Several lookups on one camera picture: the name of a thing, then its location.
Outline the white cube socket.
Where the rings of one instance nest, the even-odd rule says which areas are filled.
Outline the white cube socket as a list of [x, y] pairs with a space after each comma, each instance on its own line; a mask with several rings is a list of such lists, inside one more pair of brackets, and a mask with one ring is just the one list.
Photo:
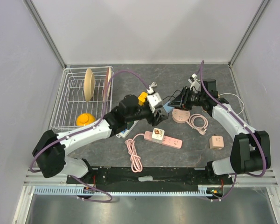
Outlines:
[[165, 131], [163, 129], [154, 128], [152, 131], [152, 141], [162, 143], [164, 140]]

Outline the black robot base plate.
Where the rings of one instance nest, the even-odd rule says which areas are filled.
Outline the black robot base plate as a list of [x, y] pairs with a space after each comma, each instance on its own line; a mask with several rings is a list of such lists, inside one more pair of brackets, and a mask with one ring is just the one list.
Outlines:
[[115, 190], [196, 190], [198, 185], [231, 185], [228, 175], [209, 174], [204, 168], [148, 167], [134, 173], [130, 167], [93, 167], [81, 178], [105, 192]]

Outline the blue charger adapter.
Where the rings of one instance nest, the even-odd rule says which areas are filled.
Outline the blue charger adapter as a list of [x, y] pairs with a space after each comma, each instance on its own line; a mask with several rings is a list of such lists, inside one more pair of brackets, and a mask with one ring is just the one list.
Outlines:
[[169, 101], [163, 105], [163, 108], [167, 113], [170, 113], [173, 111], [174, 107], [171, 107], [168, 104], [169, 104]]

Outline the yellow cube socket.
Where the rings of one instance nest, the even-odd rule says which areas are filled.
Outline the yellow cube socket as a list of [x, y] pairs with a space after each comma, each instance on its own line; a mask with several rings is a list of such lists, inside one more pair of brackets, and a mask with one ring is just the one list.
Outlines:
[[142, 93], [138, 96], [138, 104], [139, 104], [140, 106], [144, 105], [146, 99], [147, 99], [147, 93], [146, 93], [146, 92], [142, 92]]

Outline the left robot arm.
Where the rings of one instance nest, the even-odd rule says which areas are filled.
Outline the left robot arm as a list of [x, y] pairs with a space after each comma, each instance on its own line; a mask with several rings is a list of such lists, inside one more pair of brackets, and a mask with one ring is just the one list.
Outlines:
[[139, 105], [135, 95], [126, 95], [116, 107], [90, 125], [61, 133], [45, 131], [32, 152], [32, 162], [38, 165], [38, 172], [45, 178], [66, 174], [89, 183], [93, 179], [89, 163], [85, 159], [71, 158], [69, 154], [84, 145], [115, 136], [127, 129], [128, 123], [142, 119], [151, 126], [168, 119], [158, 93], [148, 95], [143, 105]]

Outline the white multicolour power strip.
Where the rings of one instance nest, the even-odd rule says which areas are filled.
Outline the white multicolour power strip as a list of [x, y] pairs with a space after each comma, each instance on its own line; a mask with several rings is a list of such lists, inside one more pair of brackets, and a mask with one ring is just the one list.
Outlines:
[[138, 123], [138, 120], [136, 121], [132, 121], [132, 122], [129, 122], [127, 124], [127, 128], [125, 130], [123, 130], [122, 132], [118, 133], [116, 136], [118, 138], [123, 138], [125, 139], [127, 137], [127, 135], [132, 131], [132, 129], [135, 127], [135, 125]]

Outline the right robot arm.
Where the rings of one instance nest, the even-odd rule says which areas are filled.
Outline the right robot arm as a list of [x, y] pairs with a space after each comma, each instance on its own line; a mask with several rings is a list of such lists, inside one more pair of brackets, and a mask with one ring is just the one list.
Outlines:
[[210, 169], [204, 172], [208, 183], [214, 184], [225, 174], [248, 174], [260, 177], [271, 166], [270, 139], [266, 131], [258, 131], [241, 119], [229, 105], [228, 101], [219, 97], [214, 79], [206, 79], [201, 83], [200, 91], [184, 87], [181, 93], [172, 99], [169, 106], [180, 110], [191, 110], [201, 107], [233, 138], [231, 155], [228, 158], [209, 162]]

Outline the pink round power socket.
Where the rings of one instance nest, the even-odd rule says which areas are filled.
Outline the pink round power socket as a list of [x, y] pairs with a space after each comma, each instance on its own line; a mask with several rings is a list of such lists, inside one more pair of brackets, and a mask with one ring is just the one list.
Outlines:
[[186, 123], [190, 118], [190, 111], [173, 109], [172, 110], [172, 119], [174, 122], [183, 124]]

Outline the pink long power strip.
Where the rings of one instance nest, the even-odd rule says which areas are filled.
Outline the pink long power strip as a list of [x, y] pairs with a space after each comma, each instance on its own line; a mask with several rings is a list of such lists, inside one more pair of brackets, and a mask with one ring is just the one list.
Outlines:
[[169, 136], [164, 136], [162, 142], [160, 142], [160, 141], [153, 140], [152, 134], [153, 133], [150, 132], [150, 131], [145, 131], [144, 139], [148, 140], [148, 141], [151, 141], [151, 142], [154, 142], [154, 143], [157, 143], [157, 144], [167, 146], [167, 147], [172, 147], [172, 148], [176, 148], [176, 149], [181, 149], [182, 148], [182, 140], [172, 138], [172, 137], [169, 137]]

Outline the pink cube socket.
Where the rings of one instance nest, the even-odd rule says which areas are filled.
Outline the pink cube socket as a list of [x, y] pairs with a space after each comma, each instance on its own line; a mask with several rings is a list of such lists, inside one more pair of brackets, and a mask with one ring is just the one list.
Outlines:
[[213, 135], [209, 139], [210, 149], [221, 150], [224, 148], [224, 138], [223, 136]]

